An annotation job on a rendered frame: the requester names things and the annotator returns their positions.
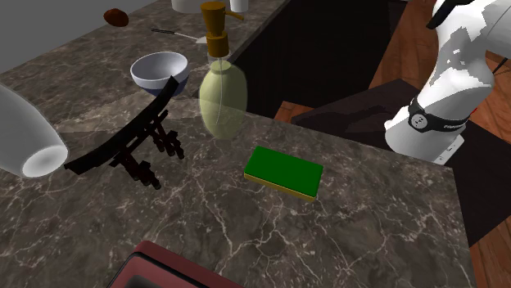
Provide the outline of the green and yellow sponge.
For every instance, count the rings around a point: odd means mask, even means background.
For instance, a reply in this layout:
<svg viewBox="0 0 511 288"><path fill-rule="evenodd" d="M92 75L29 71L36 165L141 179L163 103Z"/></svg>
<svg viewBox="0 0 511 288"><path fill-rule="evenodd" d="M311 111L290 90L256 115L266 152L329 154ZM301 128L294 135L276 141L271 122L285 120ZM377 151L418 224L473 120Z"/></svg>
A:
<svg viewBox="0 0 511 288"><path fill-rule="evenodd" d="M307 201L314 201L323 166L257 146L244 168L244 178Z"/></svg>

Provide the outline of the pale green soap dispenser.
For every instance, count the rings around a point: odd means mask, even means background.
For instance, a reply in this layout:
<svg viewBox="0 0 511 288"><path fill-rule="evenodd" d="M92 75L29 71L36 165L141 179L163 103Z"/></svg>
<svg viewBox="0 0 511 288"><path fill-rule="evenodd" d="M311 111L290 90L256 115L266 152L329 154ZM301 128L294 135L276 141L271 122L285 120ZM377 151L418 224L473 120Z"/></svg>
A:
<svg viewBox="0 0 511 288"><path fill-rule="evenodd" d="M206 44L210 69L199 89L203 123L211 135L227 140L242 125L247 108L247 82L244 72L228 60L228 34L225 17L244 17L226 9L224 2L204 2L201 13L206 23Z"/></svg>

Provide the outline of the white and blue bowl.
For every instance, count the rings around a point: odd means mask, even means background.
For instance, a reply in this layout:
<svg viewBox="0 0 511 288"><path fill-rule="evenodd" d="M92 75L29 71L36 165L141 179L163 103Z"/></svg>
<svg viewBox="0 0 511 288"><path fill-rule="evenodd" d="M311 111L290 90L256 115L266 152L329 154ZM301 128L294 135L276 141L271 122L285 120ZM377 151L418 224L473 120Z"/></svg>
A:
<svg viewBox="0 0 511 288"><path fill-rule="evenodd" d="M177 52L154 52L137 59L130 67L133 81L153 96L158 96L168 79L173 77L178 83L174 95L185 88L189 76L187 57Z"/></svg>

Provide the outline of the black gate figure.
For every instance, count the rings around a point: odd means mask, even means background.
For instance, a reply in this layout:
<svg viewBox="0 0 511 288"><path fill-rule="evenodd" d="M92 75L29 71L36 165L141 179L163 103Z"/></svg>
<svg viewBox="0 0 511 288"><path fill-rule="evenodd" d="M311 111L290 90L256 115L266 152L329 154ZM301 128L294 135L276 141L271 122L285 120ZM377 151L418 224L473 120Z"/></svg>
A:
<svg viewBox="0 0 511 288"><path fill-rule="evenodd" d="M105 163L111 167L121 164L133 180L160 189L161 184L151 171L151 164L145 160L136 161L132 153L151 137L159 151L184 158L181 142L177 139L178 133L173 130L166 132L162 126L162 121L168 115L165 107L178 87L179 83L169 78L159 95L119 132L88 154L65 164L64 168L80 175Z"/></svg>

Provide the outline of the dark red box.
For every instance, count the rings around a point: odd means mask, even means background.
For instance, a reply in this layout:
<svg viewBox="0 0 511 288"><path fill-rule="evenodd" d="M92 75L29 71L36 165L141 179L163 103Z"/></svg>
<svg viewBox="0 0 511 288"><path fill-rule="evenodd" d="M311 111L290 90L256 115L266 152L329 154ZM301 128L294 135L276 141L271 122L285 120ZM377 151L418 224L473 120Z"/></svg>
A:
<svg viewBox="0 0 511 288"><path fill-rule="evenodd" d="M142 241L106 288L244 288L151 241Z"/></svg>

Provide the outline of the brown egg-shaped object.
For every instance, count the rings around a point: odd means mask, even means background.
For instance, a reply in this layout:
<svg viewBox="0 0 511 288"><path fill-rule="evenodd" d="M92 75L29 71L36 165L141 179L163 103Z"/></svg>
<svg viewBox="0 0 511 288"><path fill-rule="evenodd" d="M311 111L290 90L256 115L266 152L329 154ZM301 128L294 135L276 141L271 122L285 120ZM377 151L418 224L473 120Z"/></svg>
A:
<svg viewBox="0 0 511 288"><path fill-rule="evenodd" d="M126 12L118 8L112 8L103 14L104 20L115 27L125 27L129 24L129 17Z"/></svg>

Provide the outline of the black robot stand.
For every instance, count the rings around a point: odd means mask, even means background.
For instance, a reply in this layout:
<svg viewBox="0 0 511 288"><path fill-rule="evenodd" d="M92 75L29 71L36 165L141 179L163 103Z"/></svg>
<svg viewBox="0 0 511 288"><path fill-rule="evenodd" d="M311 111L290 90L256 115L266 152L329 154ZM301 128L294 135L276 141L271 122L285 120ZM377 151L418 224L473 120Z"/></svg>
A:
<svg viewBox="0 0 511 288"><path fill-rule="evenodd" d="M387 150L383 124L418 89L402 79L292 117L292 123ZM464 144L446 162L454 171L470 246L511 216L511 144L469 121Z"/></svg>

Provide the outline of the large white vase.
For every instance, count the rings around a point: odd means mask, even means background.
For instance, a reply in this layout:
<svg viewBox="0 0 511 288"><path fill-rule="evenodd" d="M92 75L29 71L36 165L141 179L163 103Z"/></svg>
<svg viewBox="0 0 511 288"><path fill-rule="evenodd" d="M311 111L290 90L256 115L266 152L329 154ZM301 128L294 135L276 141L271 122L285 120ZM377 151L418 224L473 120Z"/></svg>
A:
<svg viewBox="0 0 511 288"><path fill-rule="evenodd" d="M0 169L39 178L61 167L69 151L30 102L0 84Z"/></svg>

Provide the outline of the black-handled knife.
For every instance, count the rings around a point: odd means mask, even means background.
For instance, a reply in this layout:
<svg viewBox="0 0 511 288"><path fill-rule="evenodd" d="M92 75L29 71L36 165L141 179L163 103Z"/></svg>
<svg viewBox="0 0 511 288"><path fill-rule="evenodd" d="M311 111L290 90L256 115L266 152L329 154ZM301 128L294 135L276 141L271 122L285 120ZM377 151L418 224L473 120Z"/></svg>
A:
<svg viewBox="0 0 511 288"><path fill-rule="evenodd" d="M207 44L205 36L200 37L200 38L196 38L196 37L189 36L189 35L186 35L186 34L181 34L181 33L178 33L178 32L172 31L172 30L156 29L156 28L151 28L151 31L152 32L157 32L157 33L162 33L162 34L174 34L174 35L178 35L178 36L181 36L181 37L190 38L190 39L194 40L195 43L198 43L198 44Z"/></svg>

